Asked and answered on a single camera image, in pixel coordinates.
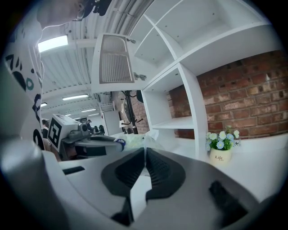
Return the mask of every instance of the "black coat stand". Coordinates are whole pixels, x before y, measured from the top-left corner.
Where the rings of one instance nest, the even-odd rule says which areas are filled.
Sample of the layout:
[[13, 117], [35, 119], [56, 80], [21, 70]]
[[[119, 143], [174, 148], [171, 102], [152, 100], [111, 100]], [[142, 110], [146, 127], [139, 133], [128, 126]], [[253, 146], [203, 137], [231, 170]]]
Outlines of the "black coat stand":
[[122, 124], [129, 125], [129, 124], [132, 123], [133, 133], [134, 134], [138, 134], [138, 129], [136, 127], [136, 123], [142, 121], [143, 118], [140, 119], [140, 120], [135, 119], [135, 115], [134, 115], [133, 107], [132, 107], [132, 103], [131, 103], [131, 97], [136, 97], [136, 95], [135, 96], [131, 96], [130, 95], [131, 90], [126, 90], [126, 91], [121, 91], [121, 92], [124, 93], [124, 95], [125, 95], [125, 98], [126, 98], [126, 101], [127, 101], [127, 106], [128, 106], [128, 112], [129, 112], [129, 115], [131, 117], [131, 121], [129, 123], [127, 123], [127, 124], [126, 123], [122, 123]]

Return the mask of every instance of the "brick wall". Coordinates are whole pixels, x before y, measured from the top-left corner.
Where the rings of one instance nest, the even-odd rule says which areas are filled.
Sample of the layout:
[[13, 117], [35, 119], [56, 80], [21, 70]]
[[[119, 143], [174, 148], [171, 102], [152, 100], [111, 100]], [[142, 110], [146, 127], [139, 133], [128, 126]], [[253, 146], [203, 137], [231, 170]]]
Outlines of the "brick wall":
[[[226, 125], [245, 139], [288, 131], [288, 62], [283, 52], [248, 57], [198, 76], [209, 131]], [[167, 96], [171, 115], [190, 116], [184, 86]], [[176, 130], [176, 136], [194, 138], [193, 130]]]
[[[134, 95], [136, 95], [136, 91], [132, 91], [130, 94], [132, 96], [134, 96]], [[123, 103], [123, 101], [121, 101], [121, 98], [125, 98], [125, 96], [122, 92], [113, 92], [112, 93], [112, 100], [115, 103], [115, 109], [117, 111], [119, 111], [120, 118], [124, 119], [124, 116], [121, 113], [121, 105]], [[143, 118], [143, 121], [136, 123], [138, 133], [139, 134], [145, 134], [146, 132], [149, 131], [149, 125], [148, 125], [148, 121], [147, 121], [147, 116], [146, 116], [144, 104], [139, 102], [136, 97], [131, 98], [131, 103], [132, 103], [132, 107], [133, 107], [133, 111], [134, 111], [136, 119], [140, 120], [141, 118]], [[128, 127], [131, 128], [131, 131], [133, 131], [132, 125], [127, 125], [125, 128], [127, 129]]]

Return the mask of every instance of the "white flower pot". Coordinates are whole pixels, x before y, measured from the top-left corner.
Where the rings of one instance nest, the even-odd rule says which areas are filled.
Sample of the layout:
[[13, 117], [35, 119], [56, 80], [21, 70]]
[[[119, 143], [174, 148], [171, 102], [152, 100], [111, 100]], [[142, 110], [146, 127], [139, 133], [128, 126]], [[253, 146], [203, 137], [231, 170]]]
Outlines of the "white flower pot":
[[213, 163], [227, 163], [231, 160], [232, 150], [211, 149], [210, 160]]

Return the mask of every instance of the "ceiling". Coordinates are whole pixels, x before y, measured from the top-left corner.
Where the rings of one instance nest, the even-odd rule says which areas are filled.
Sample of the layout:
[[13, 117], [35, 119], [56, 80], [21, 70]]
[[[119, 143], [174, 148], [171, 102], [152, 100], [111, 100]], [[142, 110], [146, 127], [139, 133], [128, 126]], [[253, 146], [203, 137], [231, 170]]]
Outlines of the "ceiling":
[[[68, 45], [41, 53], [44, 65], [42, 118], [52, 114], [71, 114], [70, 117], [85, 117], [113, 108], [110, 93], [91, 93], [91, 68], [94, 47], [102, 32], [129, 35], [153, 0], [112, 0], [106, 14], [91, 13], [82, 22], [69, 22], [43, 30], [39, 42], [67, 35]], [[88, 94], [89, 97], [63, 101], [63, 97]], [[83, 110], [97, 111], [82, 113]]]

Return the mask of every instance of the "ceiling light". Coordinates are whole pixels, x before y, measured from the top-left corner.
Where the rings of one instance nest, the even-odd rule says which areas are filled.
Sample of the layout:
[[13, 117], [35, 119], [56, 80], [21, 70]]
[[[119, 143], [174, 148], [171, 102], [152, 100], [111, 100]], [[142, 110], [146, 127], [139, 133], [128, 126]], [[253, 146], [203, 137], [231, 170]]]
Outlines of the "ceiling light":
[[91, 109], [91, 110], [84, 110], [84, 111], [81, 111], [82, 113], [85, 113], [85, 112], [90, 112], [90, 111], [95, 111], [96, 109]]
[[53, 49], [53, 48], [64, 46], [64, 45], [68, 45], [67, 35], [57, 37], [57, 38], [52, 38], [44, 42], [40, 42], [38, 44], [38, 49], [39, 49], [39, 52], [41, 53], [48, 49]]
[[73, 97], [63, 97], [62, 100], [71, 100], [71, 99], [77, 99], [77, 98], [82, 98], [82, 97], [88, 97], [88, 94], [83, 94], [83, 95], [78, 95], [78, 96], [73, 96]]

